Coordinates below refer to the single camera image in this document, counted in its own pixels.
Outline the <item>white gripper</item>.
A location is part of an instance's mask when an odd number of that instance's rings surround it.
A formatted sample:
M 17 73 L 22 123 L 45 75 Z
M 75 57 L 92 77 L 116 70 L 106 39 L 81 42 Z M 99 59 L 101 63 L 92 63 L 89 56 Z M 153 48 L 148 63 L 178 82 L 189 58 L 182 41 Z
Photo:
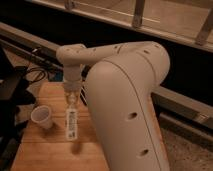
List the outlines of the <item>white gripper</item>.
M 82 83 L 81 69 L 79 67 L 65 67 L 63 69 L 63 87 L 66 91 L 67 104 L 71 104 L 71 91 L 76 91 L 76 104 L 80 102 L 80 88 Z

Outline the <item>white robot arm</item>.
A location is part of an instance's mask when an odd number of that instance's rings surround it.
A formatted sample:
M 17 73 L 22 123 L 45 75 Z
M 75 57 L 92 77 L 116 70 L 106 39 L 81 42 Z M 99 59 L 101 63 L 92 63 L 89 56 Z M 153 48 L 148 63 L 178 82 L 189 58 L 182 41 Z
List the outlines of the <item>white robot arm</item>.
M 170 171 L 151 93 L 168 74 L 170 59 L 157 42 L 87 48 L 64 45 L 67 96 L 85 89 L 86 102 L 110 171 Z

